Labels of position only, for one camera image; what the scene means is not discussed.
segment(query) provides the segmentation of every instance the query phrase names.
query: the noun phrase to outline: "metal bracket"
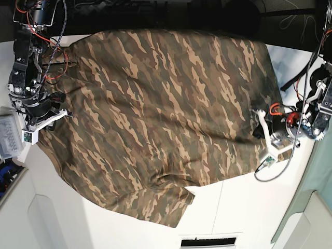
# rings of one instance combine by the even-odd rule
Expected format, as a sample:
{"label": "metal bracket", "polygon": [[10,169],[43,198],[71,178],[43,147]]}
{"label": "metal bracket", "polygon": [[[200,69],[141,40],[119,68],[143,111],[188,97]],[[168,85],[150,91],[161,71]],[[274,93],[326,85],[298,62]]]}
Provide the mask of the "metal bracket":
{"label": "metal bracket", "polygon": [[271,143],[269,128],[265,121],[266,112],[264,110],[256,110],[254,111],[254,113],[258,115],[259,123],[263,127],[265,143],[266,143],[266,148],[259,155],[261,163],[260,169],[262,169],[264,167],[270,167],[273,164],[277,163],[278,155],[292,149],[294,147],[294,144],[292,143],[290,145],[287,145],[282,149],[277,149],[276,147],[274,147]]}
{"label": "metal bracket", "polygon": [[67,112],[67,110],[60,110],[58,114],[46,119],[45,121],[39,123],[37,126],[31,126],[31,129],[23,129],[22,130],[22,142],[28,142],[32,145],[36,144],[38,142],[38,133],[39,131],[52,124],[54,121],[61,119],[64,116],[68,116],[70,113]]}

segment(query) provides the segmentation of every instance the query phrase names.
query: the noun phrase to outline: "camouflage shirt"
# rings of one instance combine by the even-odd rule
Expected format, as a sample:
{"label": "camouflage shirt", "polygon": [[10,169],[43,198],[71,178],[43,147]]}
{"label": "camouflage shirt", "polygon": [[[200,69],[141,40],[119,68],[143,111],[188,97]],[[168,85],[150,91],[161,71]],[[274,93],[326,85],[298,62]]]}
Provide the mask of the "camouflage shirt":
{"label": "camouflage shirt", "polygon": [[[251,134],[280,94],[265,44],[197,32],[101,32],[67,48],[54,91],[74,118],[39,146],[93,203],[175,227],[203,186],[252,172]],[[53,72],[62,70],[54,66]]]}

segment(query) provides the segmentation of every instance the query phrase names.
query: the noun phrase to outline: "wire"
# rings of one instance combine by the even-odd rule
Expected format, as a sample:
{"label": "wire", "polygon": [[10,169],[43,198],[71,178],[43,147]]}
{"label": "wire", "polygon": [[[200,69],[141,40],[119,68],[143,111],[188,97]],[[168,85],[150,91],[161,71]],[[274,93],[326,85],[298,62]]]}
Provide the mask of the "wire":
{"label": "wire", "polygon": [[264,14],[265,14],[265,18],[266,18],[266,5],[265,5],[265,3],[264,3],[264,1],[263,0],[261,0],[261,2],[263,3],[263,5],[264,5]]}
{"label": "wire", "polygon": [[66,63],[66,66],[65,66],[65,68],[63,70],[63,73],[60,74],[60,75],[58,75],[58,76],[56,76],[56,77],[48,77],[48,76],[46,76],[46,79],[58,79],[58,78],[62,77],[67,72],[67,69],[68,69],[68,55],[67,55],[67,53],[63,52],[63,56],[64,56],[63,62]]}
{"label": "wire", "polygon": [[[320,49],[320,46],[317,46],[316,50],[313,52],[313,53],[315,53],[315,57],[314,57],[314,59],[312,60],[310,67],[312,66],[313,62],[316,61],[316,59],[317,59],[317,57],[318,57],[318,51],[319,51],[319,49]],[[301,70],[300,73],[298,73],[293,79],[289,80],[286,84],[284,84],[284,85],[280,88],[280,90],[282,90],[282,91],[285,92],[289,87],[291,87],[294,83],[296,83],[296,81],[297,81],[299,78],[301,78],[301,77],[306,73],[306,69],[307,69],[308,66],[309,66],[309,62],[308,62],[308,63],[306,64],[306,66]]]}
{"label": "wire", "polygon": [[279,105],[280,105],[280,103],[274,103],[270,106],[270,114],[272,116],[282,115],[282,113],[272,112],[272,110],[274,110],[274,108],[280,108]]}
{"label": "wire", "polygon": [[[310,60],[309,60],[309,63],[308,63],[309,65],[311,64],[311,62],[312,62],[312,60],[313,60],[314,57],[315,57],[315,53],[312,53],[312,55],[311,55],[311,57],[310,57]],[[307,83],[308,83],[309,69],[310,69],[310,66],[307,67],[306,80],[305,80],[305,89],[304,89],[304,92],[303,92],[303,105],[302,105],[302,111],[301,111],[301,114],[300,114],[299,125],[298,125],[298,128],[297,128],[297,130],[296,130],[296,134],[295,134],[295,138],[294,138],[294,146],[293,146],[293,149],[292,149],[292,153],[290,154],[290,157],[289,157],[289,159],[288,159],[288,162],[287,162],[285,168],[284,168],[284,169],[283,169],[278,175],[276,175],[275,177],[270,178],[270,179],[268,179],[268,180],[262,180],[262,179],[259,179],[259,178],[257,177],[257,173],[261,170],[261,169],[260,169],[260,166],[262,165],[262,164],[261,164],[261,165],[256,169],[255,174],[254,174],[255,178],[256,178],[259,182],[267,183],[267,182],[273,181],[274,179],[277,179],[279,176],[281,176],[281,175],[287,170],[287,168],[289,167],[289,165],[290,165],[290,163],[291,163],[291,160],[292,160],[292,158],[293,158],[293,155],[294,155],[294,152],[295,152],[295,149],[296,149],[296,146],[297,146],[297,139],[298,139],[299,134],[300,134],[300,129],[301,129],[301,124],[302,124],[303,116],[304,116],[304,114],[305,114],[305,105],[306,105],[306,101],[307,101],[307,95],[306,95],[306,94],[307,94]]]}
{"label": "wire", "polygon": [[299,101],[302,101],[302,99],[300,99],[300,96],[299,96],[299,82],[300,82],[300,78],[298,78],[297,82],[296,82],[296,96],[297,96],[297,99]]}
{"label": "wire", "polygon": [[92,5],[92,4],[95,4],[97,1],[94,1],[94,2],[88,2],[88,3],[80,3],[80,4],[76,4],[76,0],[74,0],[74,8],[76,9],[76,10],[78,10],[77,9],[77,6],[83,6],[83,5]]}
{"label": "wire", "polygon": [[301,38],[300,38],[300,42],[301,43],[304,43],[305,42],[305,32],[306,32],[306,27],[307,27],[307,23],[308,23],[308,20],[309,19],[312,19],[313,22],[315,23],[315,36],[316,36],[316,39],[318,42],[320,42],[318,36],[317,36],[317,23],[316,23],[316,20],[312,17],[312,16],[308,16],[306,19],[305,19],[305,25],[303,27],[303,31],[302,31],[302,34],[301,34]]}
{"label": "wire", "polygon": [[[290,1],[288,1],[288,0],[285,0],[285,1],[288,2],[289,4],[293,5],[295,8],[299,9],[299,7],[297,7],[296,4],[294,4],[294,3],[292,3],[292,2],[290,2]],[[286,27],[281,27],[281,23],[284,22],[284,21],[286,21],[286,20],[288,20],[289,18],[291,18],[291,20],[290,20],[290,22],[286,25]],[[288,16],[288,17],[282,19],[282,20],[280,21],[280,23],[279,23],[279,28],[280,28],[281,30],[285,30],[285,29],[287,29],[287,28],[291,25],[291,23],[293,22],[293,20],[294,20],[295,18],[296,18],[296,16],[291,15],[291,16]]]}
{"label": "wire", "polygon": [[47,41],[47,42],[49,42],[49,43],[51,43],[51,44],[53,44],[53,45],[55,46],[56,44],[55,44],[54,42],[52,42],[50,39],[47,39],[47,38],[45,38],[45,37],[43,37],[43,36],[41,36],[41,35],[38,35],[38,34],[34,31],[34,29],[32,28],[32,26],[31,26],[31,24],[30,24],[29,14],[30,14],[29,12],[26,12],[26,19],[27,19],[27,24],[28,24],[30,30],[32,31],[32,33],[33,33],[34,35],[38,36],[39,38],[41,38],[41,39],[43,39],[43,40],[45,40],[45,41]]}
{"label": "wire", "polygon": [[[285,1],[286,1],[287,3],[293,5],[295,8],[299,9],[299,7],[298,7],[296,4],[292,3],[291,1],[289,1],[289,0],[285,0]],[[304,41],[305,41],[305,32],[306,32],[306,28],[307,28],[308,20],[309,20],[310,18],[311,18],[311,19],[314,21],[314,23],[315,23],[315,35],[316,35],[316,39],[317,39],[317,41],[319,42],[320,40],[319,40],[318,35],[317,35],[317,23],[316,23],[316,20],[315,20],[312,16],[308,16],[308,17],[306,17],[306,15],[303,15],[303,16],[304,16],[304,21],[303,21],[303,31],[302,31],[302,33],[301,33],[300,42],[303,44]],[[288,17],[282,19],[282,20],[280,21],[280,23],[279,23],[279,28],[280,28],[281,30],[286,30],[287,28],[289,28],[289,26],[291,25],[291,23],[293,22],[293,20],[294,20],[296,17],[297,17],[296,15],[290,15],[290,16],[288,16]],[[285,22],[286,20],[288,20],[288,19],[290,19],[289,23],[288,23],[285,27],[282,27],[281,24],[282,24],[283,22]]]}
{"label": "wire", "polygon": [[50,69],[50,67],[51,67],[51,64],[52,64],[52,60],[53,60],[53,58],[54,58],[54,55],[56,54],[57,47],[58,47],[59,44],[60,44],[60,40],[61,40],[61,38],[62,38],[62,36],[63,36],[64,30],[65,30],[66,25],[67,25],[67,5],[66,5],[66,1],[65,1],[65,0],[62,0],[62,2],[63,2],[63,9],[64,9],[64,20],[63,20],[62,30],[61,30],[61,32],[60,32],[58,42],[57,42],[57,44],[56,44],[56,46],[55,46],[55,48],[54,48],[54,50],[53,50],[53,52],[52,52],[51,58],[50,58],[50,60],[49,60],[49,62],[48,62],[48,65],[47,65],[46,71],[44,72],[44,75],[43,75],[43,77],[42,77],[42,79],[41,79],[40,85],[39,85],[39,87],[38,87],[37,90],[36,90],[36,95],[39,94],[39,92],[40,92],[40,90],[41,90],[41,88],[42,88],[42,86],[43,86],[43,84],[44,84],[44,82],[45,82],[45,79],[46,79],[47,73],[48,73],[48,71],[49,71],[49,69]]}

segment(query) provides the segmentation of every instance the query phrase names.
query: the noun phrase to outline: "screw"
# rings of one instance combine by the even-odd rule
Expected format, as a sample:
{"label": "screw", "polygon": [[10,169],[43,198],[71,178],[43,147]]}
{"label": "screw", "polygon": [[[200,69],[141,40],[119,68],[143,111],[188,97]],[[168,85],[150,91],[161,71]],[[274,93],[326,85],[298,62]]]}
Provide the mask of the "screw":
{"label": "screw", "polygon": [[315,136],[318,136],[320,133],[321,133],[321,131],[320,131],[320,129],[318,129],[318,128],[316,128],[316,129],[313,130],[313,134],[314,134]]}
{"label": "screw", "polygon": [[15,93],[20,93],[21,92],[21,88],[20,87],[15,87],[14,88],[14,92]]}

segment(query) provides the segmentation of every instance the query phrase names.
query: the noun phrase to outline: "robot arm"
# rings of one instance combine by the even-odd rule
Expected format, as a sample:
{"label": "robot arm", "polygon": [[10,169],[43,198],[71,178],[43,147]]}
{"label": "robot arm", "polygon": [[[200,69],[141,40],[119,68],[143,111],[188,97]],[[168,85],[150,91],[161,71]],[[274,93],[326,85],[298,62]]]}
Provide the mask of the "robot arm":
{"label": "robot arm", "polygon": [[54,129],[55,121],[71,113],[60,109],[65,94],[50,93],[45,87],[46,75],[66,23],[56,46],[53,48],[49,65],[43,71],[42,57],[50,48],[50,40],[45,31],[53,24],[53,17],[59,0],[16,0],[13,20],[19,24],[13,50],[15,62],[9,76],[8,89],[12,105],[18,112],[25,114],[26,128],[22,130],[22,140],[35,144],[38,131],[42,128]]}

